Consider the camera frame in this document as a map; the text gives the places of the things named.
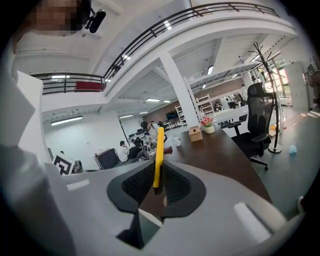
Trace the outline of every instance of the cup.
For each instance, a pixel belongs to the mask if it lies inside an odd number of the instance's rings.
[[[173,142],[174,142],[176,147],[181,146],[181,142],[180,142],[180,138],[179,137],[174,137],[173,138]]]

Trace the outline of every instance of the dark wooden desk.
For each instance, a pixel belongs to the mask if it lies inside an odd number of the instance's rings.
[[[165,154],[164,160],[194,166],[209,172],[232,178],[263,199],[271,202],[269,194],[250,161],[234,141],[217,125],[213,124],[215,132],[202,132],[202,140],[191,142],[189,132],[179,135],[181,146],[175,146],[168,139],[165,146],[171,146],[172,154]],[[165,193],[154,195],[152,189],[142,202],[140,208],[158,216],[163,209]]]

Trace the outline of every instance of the railing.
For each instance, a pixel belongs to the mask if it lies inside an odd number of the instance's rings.
[[[43,81],[42,95],[102,92],[106,87],[104,77],[95,74],[59,72],[32,74],[31,76]]]
[[[143,45],[145,45],[151,39],[156,38],[160,33],[164,33],[166,30],[171,29],[171,27],[187,22],[191,18],[203,17],[205,15],[212,15],[217,12],[240,12],[240,11],[253,11],[262,14],[270,14],[277,16],[274,9],[266,7],[263,5],[255,3],[246,2],[220,2],[220,3],[208,3],[203,5],[194,6],[169,17],[166,17],[156,24],[149,27],[142,34],[140,34],[136,39],[134,39],[114,60],[111,66],[108,68],[104,74],[106,83],[111,81],[116,73],[121,69],[126,61],[130,60],[131,56]]]

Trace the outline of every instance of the tissue box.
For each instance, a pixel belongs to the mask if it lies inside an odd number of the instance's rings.
[[[191,142],[196,142],[202,140],[202,133],[198,126],[190,127],[189,136]]]

